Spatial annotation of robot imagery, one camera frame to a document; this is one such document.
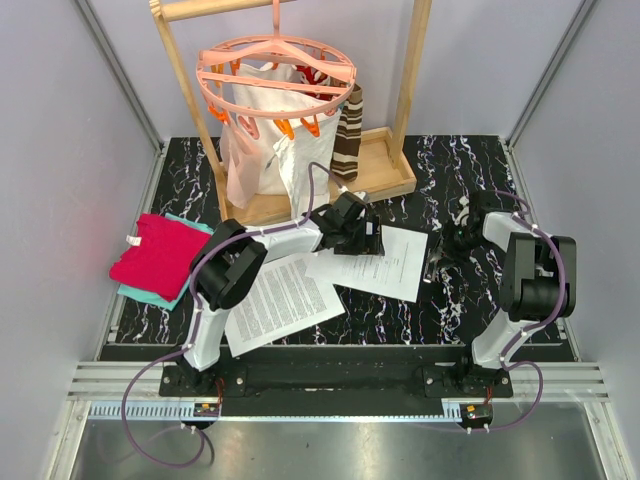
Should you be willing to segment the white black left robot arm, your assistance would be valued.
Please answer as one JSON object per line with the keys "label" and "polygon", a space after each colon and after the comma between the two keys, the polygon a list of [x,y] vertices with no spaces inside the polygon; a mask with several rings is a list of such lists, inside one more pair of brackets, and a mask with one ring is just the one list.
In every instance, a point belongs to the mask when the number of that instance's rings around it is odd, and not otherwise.
{"label": "white black left robot arm", "polygon": [[366,192],[344,190],[334,202],[280,224],[247,227],[235,219],[219,224],[190,266],[194,305],[188,339],[176,360],[181,384],[196,396],[214,388],[213,366],[229,313],[248,295],[263,265],[330,249],[344,255],[384,253],[380,219]]}

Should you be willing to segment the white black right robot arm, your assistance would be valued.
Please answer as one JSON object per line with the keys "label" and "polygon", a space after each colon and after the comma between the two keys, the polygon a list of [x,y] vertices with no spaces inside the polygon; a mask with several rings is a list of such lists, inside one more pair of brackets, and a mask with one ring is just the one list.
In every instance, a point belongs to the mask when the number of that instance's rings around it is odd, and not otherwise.
{"label": "white black right robot arm", "polygon": [[430,264],[440,274],[466,263],[473,250],[494,246],[504,253],[499,310],[455,364],[442,374],[443,384],[476,396],[501,383],[515,367],[514,353],[534,333],[576,305],[576,241],[545,233],[528,223],[528,205],[509,211],[497,200],[500,191],[476,191],[460,201],[461,211],[445,225]]}

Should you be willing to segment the white signature form sheet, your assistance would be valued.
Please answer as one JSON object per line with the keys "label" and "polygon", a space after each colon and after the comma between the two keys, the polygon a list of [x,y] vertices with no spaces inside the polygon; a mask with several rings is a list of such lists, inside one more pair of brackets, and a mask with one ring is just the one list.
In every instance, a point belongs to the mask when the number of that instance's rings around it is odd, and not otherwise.
{"label": "white signature form sheet", "polygon": [[307,274],[334,285],[415,302],[423,278],[427,240],[427,233],[383,226],[383,256],[322,251],[312,255]]}

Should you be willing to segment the white printed text sheet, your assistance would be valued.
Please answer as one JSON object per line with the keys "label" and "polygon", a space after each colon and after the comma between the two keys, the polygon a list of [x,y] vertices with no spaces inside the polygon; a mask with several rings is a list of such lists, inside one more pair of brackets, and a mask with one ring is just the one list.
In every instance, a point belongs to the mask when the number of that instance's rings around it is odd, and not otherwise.
{"label": "white printed text sheet", "polygon": [[231,355],[247,352],[345,312],[333,284],[307,275],[312,253],[289,255],[263,265],[247,297],[225,327]]}

